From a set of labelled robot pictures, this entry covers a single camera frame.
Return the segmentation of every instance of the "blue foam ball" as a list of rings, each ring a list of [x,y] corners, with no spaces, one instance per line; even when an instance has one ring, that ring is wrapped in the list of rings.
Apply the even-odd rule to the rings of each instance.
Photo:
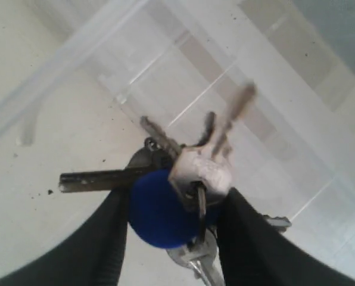
[[[182,246],[197,236],[197,212],[187,212],[168,182],[169,171],[158,170],[138,179],[130,196],[129,222],[134,231],[159,248]],[[219,210],[207,212],[207,224],[215,223]]]

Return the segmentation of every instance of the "worn key head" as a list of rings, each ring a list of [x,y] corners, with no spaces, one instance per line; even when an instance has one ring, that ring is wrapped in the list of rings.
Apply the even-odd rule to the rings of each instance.
[[[228,103],[223,115],[207,118],[207,121],[211,120],[214,123],[211,129],[206,126],[206,129],[211,131],[210,136],[207,136],[207,142],[183,148],[176,159],[169,181],[186,209],[197,209],[197,200],[192,197],[193,182],[202,182],[207,188],[208,206],[220,203],[228,194],[232,186],[232,169],[228,160],[232,147],[229,145],[227,135],[232,130],[234,121],[240,118],[255,95],[254,84],[245,85]]]

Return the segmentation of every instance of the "transparent plastic container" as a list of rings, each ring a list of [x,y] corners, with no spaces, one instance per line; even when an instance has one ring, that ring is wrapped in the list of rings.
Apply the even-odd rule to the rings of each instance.
[[[258,98],[231,134],[234,185],[258,211],[290,218],[285,235],[296,245],[355,278],[355,77],[294,7],[279,0],[30,7],[67,40],[0,100],[0,276],[65,239],[106,196],[61,195],[60,173],[125,166],[146,135],[142,115],[193,144],[206,112],[222,112],[253,80]],[[187,274],[171,271],[165,253],[134,234],[127,245],[123,281],[143,281],[134,270]]]

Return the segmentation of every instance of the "plastic box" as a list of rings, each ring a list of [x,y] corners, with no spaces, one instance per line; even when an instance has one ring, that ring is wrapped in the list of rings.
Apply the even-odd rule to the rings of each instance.
[[[123,167],[145,136],[141,115],[193,144],[206,112],[221,112],[253,80],[258,99],[232,132],[235,186],[257,210],[288,216],[289,239],[355,277],[355,117],[342,107],[355,77],[295,8],[279,0],[30,8],[68,39],[0,101],[0,275],[59,243],[105,196],[61,195],[61,172]]]

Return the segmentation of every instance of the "white surface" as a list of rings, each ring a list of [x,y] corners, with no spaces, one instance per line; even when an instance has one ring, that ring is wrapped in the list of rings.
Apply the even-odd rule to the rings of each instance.
[[[94,11],[77,2],[59,26],[34,2],[0,0],[0,100]],[[355,78],[283,0],[161,3],[52,92],[32,146],[15,144],[20,126],[0,139],[0,277],[59,243],[105,196],[47,195],[61,172],[124,166],[144,137],[129,118],[143,114],[193,143],[205,112],[247,78],[260,96],[232,134],[235,185],[259,211],[291,218],[289,239],[355,277]],[[127,245],[121,285],[200,285],[131,231]]]

